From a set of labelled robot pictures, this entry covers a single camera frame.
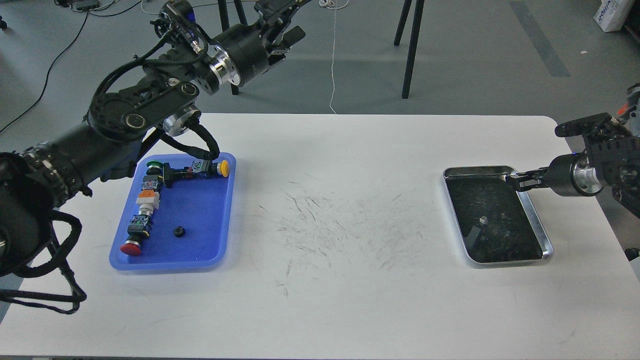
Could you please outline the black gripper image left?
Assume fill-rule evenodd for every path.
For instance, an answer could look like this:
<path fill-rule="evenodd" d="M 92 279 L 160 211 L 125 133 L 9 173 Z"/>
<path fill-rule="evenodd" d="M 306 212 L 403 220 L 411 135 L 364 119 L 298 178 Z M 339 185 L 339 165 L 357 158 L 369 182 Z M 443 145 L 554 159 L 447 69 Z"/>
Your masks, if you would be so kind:
<path fill-rule="evenodd" d="M 295 26 L 288 30 L 291 17 L 310 0 L 256 0 L 259 19 L 252 25 L 237 23 L 210 41 L 220 58 L 214 68 L 221 84 L 238 88 L 286 59 L 287 53 L 305 36 Z"/>

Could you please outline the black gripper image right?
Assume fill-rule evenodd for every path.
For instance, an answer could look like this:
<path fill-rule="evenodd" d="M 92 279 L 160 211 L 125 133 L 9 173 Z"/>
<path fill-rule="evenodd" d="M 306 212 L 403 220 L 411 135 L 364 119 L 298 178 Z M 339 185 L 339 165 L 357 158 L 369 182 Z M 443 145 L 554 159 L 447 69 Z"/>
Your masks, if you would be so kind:
<path fill-rule="evenodd" d="M 547 169 L 518 172 L 505 176 L 505 182 L 516 192 L 550 188 L 563 197 L 593 197 L 604 185 L 597 177 L 585 153 L 568 153 L 553 159 Z"/>

